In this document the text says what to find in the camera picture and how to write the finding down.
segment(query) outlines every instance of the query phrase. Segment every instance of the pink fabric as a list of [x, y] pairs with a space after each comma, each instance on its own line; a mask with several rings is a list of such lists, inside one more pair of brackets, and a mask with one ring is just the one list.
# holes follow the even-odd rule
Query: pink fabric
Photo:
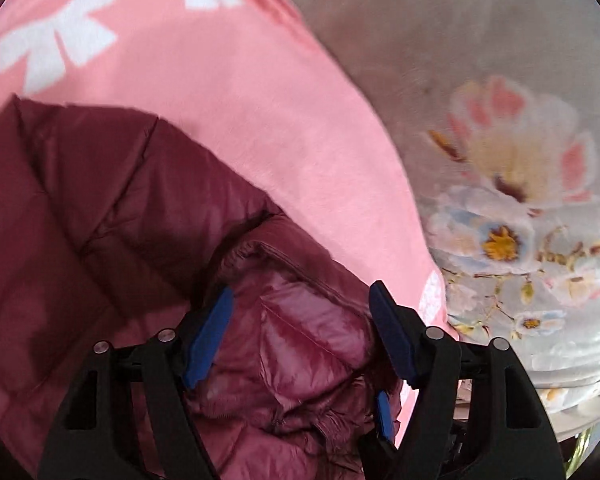
[[12, 92], [165, 117], [361, 280], [446, 327], [397, 153], [288, 1], [7, 0], [0, 107]]

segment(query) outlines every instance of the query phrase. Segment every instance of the yellow flower center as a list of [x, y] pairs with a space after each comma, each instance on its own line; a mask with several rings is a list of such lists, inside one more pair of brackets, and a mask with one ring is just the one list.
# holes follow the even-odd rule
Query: yellow flower center
[[504, 225], [489, 233], [489, 239], [482, 244], [484, 254], [490, 260], [512, 262], [518, 257], [518, 238]]
[[540, 328], [542, 322], [539, 319], [525, 319], [522, 326], [527, 329]]

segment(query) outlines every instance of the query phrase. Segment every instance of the blue pad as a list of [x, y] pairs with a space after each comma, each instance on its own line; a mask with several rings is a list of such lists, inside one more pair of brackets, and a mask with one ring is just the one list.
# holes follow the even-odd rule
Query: blue pad
[[396, 308], [404, 307], [395, 304], [382, 282], [371, 285], [369, 310], [382, 344], [398, 377], [413, 385], [418, 378], [413, 344], [400, 324]]
[[376, 396], [376, 428], [380, 436], [389, 442], [394, 441], [394, 422], [391, 417], [389, 397], [385, 391]]
[[233, 311], [234, 294], [227, 287], [220, 294], [196, 338], [189, 346], [187, 369], [182, 375], [182, 382], [187, 389], [195, 387], [198, 381], [204, 379], [209, 373]]

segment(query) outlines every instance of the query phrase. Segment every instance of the maroon puffer jacket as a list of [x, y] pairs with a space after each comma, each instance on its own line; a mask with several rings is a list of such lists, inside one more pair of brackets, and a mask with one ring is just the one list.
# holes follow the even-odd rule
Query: maroon puffer jacket
[[5, 107], [0, 438], [29, 472], [93, 343], [144, 342], [216, 281], [233, 289], [234, 316], [188, 405], [223, 479], [360, 477], [373, 393], [391, 391], [398, 410], [366, 285], [155, 116]]

